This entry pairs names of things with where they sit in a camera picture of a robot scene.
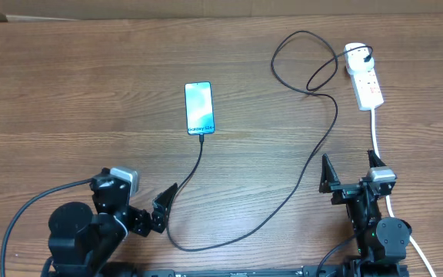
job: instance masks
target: white cable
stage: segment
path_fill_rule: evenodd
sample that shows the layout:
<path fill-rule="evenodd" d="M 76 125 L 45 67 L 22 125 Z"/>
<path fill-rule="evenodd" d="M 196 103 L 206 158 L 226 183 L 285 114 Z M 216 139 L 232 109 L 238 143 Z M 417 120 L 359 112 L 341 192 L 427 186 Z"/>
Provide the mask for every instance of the white cable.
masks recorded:
<path fill-rule="evenodd" d="M 375 134 L 375 109 L 374 108 L 370 110 L 370 116 L 371 116 L 372 144 L 374 146 L 374 152 L 379 158 L 381 158 L 380 154 L 378 153 L 377 135 Z M 391 198 L 389 197 L 389 195 L 385 196 L 385 204 L 388 207 L 389 216 L 395 217 L 394 213 L 392 212 Z M 418 243 L 416 243 L 416 241 L 413 239 L 412 236 L 409 236 L 409 241 L 411 242 L 413 247 L 415 247 L 416 252 L 418 252 L 418 254 L 421 257 L 421 260 L 423 260 L 423 263 L 427 266 L 428 272 L 430 272 L 431 277 L 437 277 L 434 272 L 434 269 L 431 267 L 430 262 L 428 262 L 427 257 L 425 257 L 425 254 L 423 254 L 423 251 L 420 249 L 420 246 L 418 245 Z"/>

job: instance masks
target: wooden table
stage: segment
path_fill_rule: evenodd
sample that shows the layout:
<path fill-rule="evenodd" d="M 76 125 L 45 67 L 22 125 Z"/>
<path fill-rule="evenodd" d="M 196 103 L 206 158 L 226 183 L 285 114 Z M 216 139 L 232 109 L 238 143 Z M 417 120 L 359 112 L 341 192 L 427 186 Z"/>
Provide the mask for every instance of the wooden table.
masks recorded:
<path fill-rule="evenodd" d="M 356 15 L 0 24 L 0 246 L 23 203 L 102 167 L 142 172 L 132 205 L 152 199 L 190 171 L 198 138 L 185 131 L 185 83 L 209 80 L 217 131 L 205 139 L 195 177 L 178 197 L 172 232 L 185 247 L 207 246 L 252 230 L 288 195 L 332 120 L 327 98 L 304 97 L 275 80 L 273 51 L 306 29 L 341 51 L 364 42 L 385 104 L 378 111 L 382 158 L 398 174 L 395 214 L 443 276 L 443 15 Z M 277 70 L 304 86 L 330 57 L 315 39 L 296 38 Z M 360 112 L 344 62 L 321 91 L 339 117 L 301 187 L 260 231 L 206 252 L 180 252 L 166 234 L 130 235 L 114 260 L 149 269 L 266 269 L 317 264 L 351 234 L 345 207 L 318 193 L 320 155 L 343 182 L 368 170 L 370 114 Z M 320 81 L 327 78 L 328 68 Z M 50 252 L 48 217 L 71 201 L 92 204 L 87 186 L 31 206 L 8 245 L 9 276 L 38 276 Z M 387 214 L 381 201 L 383 215 Z M 356 253 L 354 243 L 329 262 Z M 408 247 L 412 276 L 425 266 Z"/>

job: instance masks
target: power adapter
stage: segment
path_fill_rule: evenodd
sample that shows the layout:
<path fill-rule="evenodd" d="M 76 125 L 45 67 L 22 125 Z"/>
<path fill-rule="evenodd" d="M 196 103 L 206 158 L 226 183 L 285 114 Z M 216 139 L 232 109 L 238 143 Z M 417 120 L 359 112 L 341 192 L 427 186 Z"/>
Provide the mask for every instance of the power adapter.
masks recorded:
<path fill-rule="evenodd" d="M 353 42 L 345 46 L 345 52 L 365 46 L 363 43 Z M 368 48 L 360 48 L 345 54 L 346 70 L 351 76 L 351 83 L 357 97 L 358 108 L 361 111 L 370 111 L 384 103 L 381 88 L 375 75 L 374 58 L 366 58 L 370 55 Z"/>

